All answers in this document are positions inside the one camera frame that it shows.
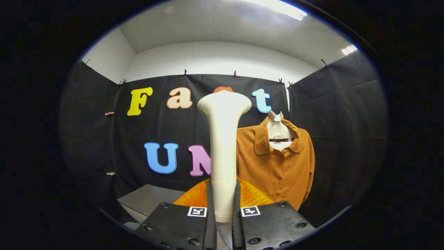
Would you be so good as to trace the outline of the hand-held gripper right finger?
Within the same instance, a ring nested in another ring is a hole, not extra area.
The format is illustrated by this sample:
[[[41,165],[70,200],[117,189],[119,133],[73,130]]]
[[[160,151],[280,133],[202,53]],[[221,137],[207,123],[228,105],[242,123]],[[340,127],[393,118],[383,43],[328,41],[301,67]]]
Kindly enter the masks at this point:
[[[275,250],[316,231],[287,201],[268,201],[246,181],[237,180],[232,215],[234,250]]]

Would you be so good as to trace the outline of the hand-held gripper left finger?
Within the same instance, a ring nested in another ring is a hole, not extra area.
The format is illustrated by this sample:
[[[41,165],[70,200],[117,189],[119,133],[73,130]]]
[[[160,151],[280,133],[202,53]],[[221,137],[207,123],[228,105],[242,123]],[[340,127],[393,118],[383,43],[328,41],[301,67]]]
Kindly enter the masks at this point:
[[[174,203],[160,203],[134,234],[157,249],[217,249],[211,181],[198,183]]]

